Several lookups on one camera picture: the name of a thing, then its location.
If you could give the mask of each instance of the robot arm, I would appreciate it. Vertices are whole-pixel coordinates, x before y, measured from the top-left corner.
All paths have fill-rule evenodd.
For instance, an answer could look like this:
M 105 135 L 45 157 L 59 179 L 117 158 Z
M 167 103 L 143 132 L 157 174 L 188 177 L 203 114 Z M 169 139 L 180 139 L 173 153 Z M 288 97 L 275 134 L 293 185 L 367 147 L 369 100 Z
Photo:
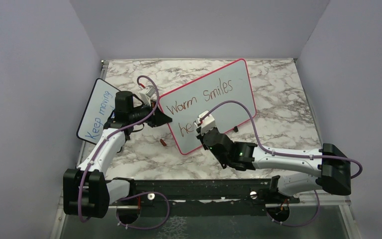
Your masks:
M 299 172 L 272 179 L 277 196 L 282 198 L 317 189 L 335 195 L 351 194 L 349 162 L 314 158 L 315 155 L 345 157 L 334 145 L 324 144 L 323 149 L 311 150 L 268 148 L 272 153 L 267 153 L 255 143 L 233 142 L 226 134 L 218 131 L 212 115 L 201 121 L 206 113 L 200 114 L 195 121 L 197 138 L 204 149 L 213 153 L 223 168 L 229 166 L 240 171 L 275 168 Z M 275 152 L 306 155 L 307 158 L 279 156 Z
M 130 191 L 129 180 L 112 180 L 106 183 L 105 174 L 116 153 L 130 139 L 133 127 L 119 131 L 127 125 L 134 124 L 148 116 L 155 106 L 151 100 L 155 89 L 151 86 L 144 88 L 140 97 L 130 91 L 120 91 L 115 96 L 115 109 L 104 124 L 104 130 L 99 142 L 90 155 L 77 169 L 68 169 L 64 174 L 64 212 L 78 214 L 79 185 L 83 174 L 85 188 L 82 191 L 82 214 L 88 217 L 102 218 L 105 216 L 110 204 L 128 196 Z M 133 98 L 142 104 L 134 107 Z M 150 127 L 158 127 L 172 122 L 172 119 L 162 113 L 158 108 L 144 121 Z

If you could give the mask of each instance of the white marble surface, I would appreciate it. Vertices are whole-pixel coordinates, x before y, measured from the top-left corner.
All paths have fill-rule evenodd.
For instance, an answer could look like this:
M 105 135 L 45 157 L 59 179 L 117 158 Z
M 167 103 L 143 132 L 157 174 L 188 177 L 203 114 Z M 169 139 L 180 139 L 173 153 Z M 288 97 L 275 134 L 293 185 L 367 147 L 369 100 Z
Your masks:
M 111 61 L 106 81 L 122 90 L 138 92 L 136 78 L 152 78 L 160 93 L 166 93 L 186 82 L 213 71 L 231 60 L 118 60 Z M 301 82 L 292 59 L 247 60 L 254 92 L 257 130 L 267 146 L 289 149 L 319 148 L 320 142 Z M 232 140 L 256 142 L 251 123 L 229 132 Z M 163 139 L 167 146 L 159 142 Z M 94 145 L 87 143 L 84 155 Z M 202 148 L 181 155 L 167 125 L 131 135 L 121 153 L 107 171 L 107 179 L 236 179 L 270 178 L 293 172 L 265 169 L 245 172 L 222 169 L 209 151 Z

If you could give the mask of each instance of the whiteboard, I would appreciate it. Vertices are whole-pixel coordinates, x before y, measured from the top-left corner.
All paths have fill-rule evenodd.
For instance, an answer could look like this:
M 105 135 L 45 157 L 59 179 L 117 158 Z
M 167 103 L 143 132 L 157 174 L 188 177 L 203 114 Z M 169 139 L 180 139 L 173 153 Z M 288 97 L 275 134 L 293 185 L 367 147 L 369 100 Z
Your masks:
M 193 122 L 198 115 L 227 100 L 241 102 L 254 117 L 256 106 L 247 63 L 236 60 L 160 97 L 159 107 L 172 118 L 168 124 L 181 154 L 201 146 Z M 237 104 L 225 104 L 212 113 L 220 132 L 227 132 L 249 120 Z
M 81 118 L 77 137 L 97 144 L 103 125 L 115 109 L 115 95 L 119 90 L 102 79 L 97 79 Z

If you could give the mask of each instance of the white wall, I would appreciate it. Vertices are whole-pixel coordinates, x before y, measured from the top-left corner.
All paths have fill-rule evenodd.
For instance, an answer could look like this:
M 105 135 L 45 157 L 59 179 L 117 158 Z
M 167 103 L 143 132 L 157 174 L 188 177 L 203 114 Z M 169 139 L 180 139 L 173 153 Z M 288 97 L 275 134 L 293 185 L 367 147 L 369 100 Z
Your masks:
M 329 0 L 71 0 L 102 59 L 296 58 Z
M 68 0 L 0 0 L 0 238 L 49 237 L 99 65 Z
M 382 0 L 331 0 L 297 68 L 323 141 L 364 166 L 351 196 L 362 236 L 382 238 Z

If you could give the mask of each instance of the purple cable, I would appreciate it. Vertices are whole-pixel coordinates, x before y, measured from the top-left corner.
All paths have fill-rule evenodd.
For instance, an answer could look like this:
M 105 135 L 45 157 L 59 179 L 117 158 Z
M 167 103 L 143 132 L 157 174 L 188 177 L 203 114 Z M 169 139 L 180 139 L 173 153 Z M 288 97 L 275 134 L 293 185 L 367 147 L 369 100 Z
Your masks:
M 314 190 L 314 193 L 315 193 L 315 196 L 317 198 L 317 210 L 315 211 L 315 214 L 314 216 L 307 222 L 303 223 L 303 224 L 297 224 L 297 225 L 293 225 L 293 224 L 284 224 L 284 223 L 281 223 L 281 222 L 278 222 L 276 220 L 274 220 L 272 218 L 272 216 L 270 216 L 270 214 L 267 213 L 267 216 L 272 219 L 272 222 L 274 223 L 277 223 L 277 224 L 280 224 L 281 226 L 285 226 L 285 227 L 291 227 L 291 228 L 297 228 L 297 227 L 303 227 L 303 226 L 307 226 L 308 224 L 312 223 L 317 217 L 318 215 L 320 214 L 320 199 L 318 198 L 318 194 L 317 192 Z
M 82 210 L 81 210 L 81 199 L 83 197 L 83 187 L 84 187 L 84 182 L 86 180 L 86 174 L 89 171 L 91 166 L 92 165 L 90 163 L 87 164 L 87 167 L 84 170 L 83 176 L 81 178 L 80 190 L 78 191 L 78 217 L 80 218 L 80 222 L 82 222 L 82 223 L 85 223 L 85 222 L 87 222 L 90 219 L 90 217 L 88 217 L 86 219 L 83 218 L 83 213 L 82 213 Z
M 216 105 L 214 108 L 212 108 L 211 110 L 209 110 L 208 113 L 206 113 L 200 121 L 203 121 L 203 119 L 205 119 L 209 114 L 211 114 L 213 111 L 215 111 L 217 108 L 219 108 L 220 106 L 226 104 L 226 103 L 235 103 L 235 104 L 238 104 L 240 106 L 242 106 L 242 108 L 244 108 L 244 110 L 247 112 L 248 116 L 250 117 L 250 120 L 251 120 L 251 124 L 253 125 L 253 129 L 254 129 L 254 134 L 255 134 L 255 137 L 256 137 L 256 140 L 257 140 L 257 143 L 258 143 L 258 146 L 264 151 L 264 152 L 267 152 L 269 154 L 272 154 L 273 152 L 266 149 L 260 142 L 260 139 L 258 137 L 258 133 L 257 133 L 257 129 L 256 129 L 256 125 L 254 123 L 254 119 L 251 117 L 251 113 L 250 111 L 247 109 L 247 107 L 245 107 L 245 105 L 243 105 L 242 103 L 238 102 L 238 101 L 224 101 L 218 105 Z M 310 158 L 309 155 L 300 155 L 300 154 L 292 154 L 292 153 L 280 153 L 280 152 L 274 152 L 275 155 L 279 155 L 279 156 L 285 156 L 285 157 L 293 157 L 293 158 Z M 335 159 L 335 160 L 344 160 L 344 161 L 349 161 L 349 162 L 353 162 L 355 164 L 358 165 L 359 169 L 358 169 L 358 172 L 354 175 L 351 176 L 351 178 L 356 178 L 358 177 L 362 171 L 363 171 L 363 167 L 361 165 L 360 162 L 354 160 L 354 159 L 350 159 L 350 158 L 345 158 L 345 157 L 339 157 L 339 156 L 331 156 L 331 155 L 314 155 L 313 158 L 328 158 L 328 159 Z
M 85 220 L 84 220 L 84 218 L 83 218 L 83 214 L 82 214 L 82 212 L 81 212 L 81 199 L 82 199 L 82 196 L 83 196 L 83 186 L 84 186 L 84 182 L 85 182 L 85 180 L 86 180 L 86 175 L 87 175 L 88 170 L 89 170 L 90 167 L 92 166 L 91 162 L 94 162 L 94 160 L 96 159 L 96 157 L 97 157 L 98 153 L 100 152 L 101 148 L 104 146 L 104 144 L 105 144 L 106 142 L 109 141 L 109 139 L 110 139 L 112 136 L 114 136 L 115 134 L 117 134 L 117 133 L 119 133 L 119 132 L 122 132 L 122 131 L 126 130 L 127 128 L 134 127 L 135 125 L 141 124 L 141 123 L 143 123 L 144 121 L 146 121 L 146 120 L 147 120 L 147 119 L 154 113 L 154 111 L 156 111 L 157 105 L 159 104 L 159 99 L 160 99 L 160 97 L 159 97 L 159 90 L 157 89 L 157 86 L 156 86 L 156 84 L 154 83 L 154 81 L 153 81 L 152 79 L 150 79 L 150 77 L 148 77 L 148 76 L 139 76 L 139 77 L 137 77 L 137 84 L 139 84 L 139 85 L 140 85 L 140 82 L 139 82 L 140 78 L 146 78 L 147 80 L 149 80 L 149 81 L 152 83 L 154 89 L 156 90 L 156 104 L 154 105 L 152 111 L 151 111 L 146 117 L 144 117 L 142 120 L 139 120 L 139 121 L 137 121 L 137 122 L 135 122 L 135 123 L 132 123 L 132 124 L 130 124 L 130 125 L 127 125 L 127 126 L 125 126 L 125 127 L 122 127 L 122 128 L 120 128 L 120 129 L 118 129 L 118 130 L 112 132 L 112 133 L 109 134 L 109 135 L 106 137 L 106 139 L 105 139 L 105 140 L 104 140 L 104 141 L 97 147 L 96 152 L 94 153 L 94 155 L 92 156 L 92 158 L 91 158 L 91 160 L 90 160 L 90 163 L 87 164 L 87 167 L 86 167 L 86 169 L 84 170 L 84 173 L 83 173 L 83 176 L 82 176 L 82 178 L 81 178 L 81 182 L 80 182 L 80 189 L 79 189 L 79 191 L 78 191 L 78 201 L 77 201 L 77 202 L 78 202 L 78 217 L 80 218 L 80 221 L 81 221 L 82 223 L 85 223 L 85 222 L 87 222 L 87 221 L 90 219 L 90 217 L 88 217 L 88 218 L 85 219 Z
M 128 224 L 124 224 L 121 222 L 121 220 L 119 219 L 119 215 L 118 215 L 118 212 L 116 213 L 116 219 L 118 220 L 119 224 L 118 225 L 123 225 L 124 227 L 126 228 L 134 228 L 134 229 L 139 229 L 139 230 L 152 230 L 152 229 L 156 229 L 158 227 L 160 227 L 161 225 L 165 224 L 165 222 L 168 220 L 169 218 L 169 212 L 171 211 L 171 208 L 169 206 L 169 201 L 168 201 L 168 198 L 159 193 L 159 192 L 144 192 L 144 193 L 139 193 L 137 195 L 134 195 L 134 196 L 131 196 L 131 197 L 127 197 L 127 198 L 121 198 L 119 199 L 118 201 L 126 201 L 126 200 L 130 200 L 130 199 L 133 199 L 133 198 L 136 198 L 136 197 L 139 197 L 139 196 L 142 196 L 142 195 L 146 195 L 146 194 L 150 194 L 150 193 L 154 193 L 154 194 L 157 194 L 157 195 L 160 195 L 163 197 L 163 199 L 165 199 L 166 201 L 166 205 L 168 206 L 168 210 L 166 212 L 166 217 L 163 219 L 163 221 L 155 226 L 152 226 L 152 227 L 148 227 L 148 228 L 142 228 L 142 227 L 136 227 L 136 226 L 128 226 Z

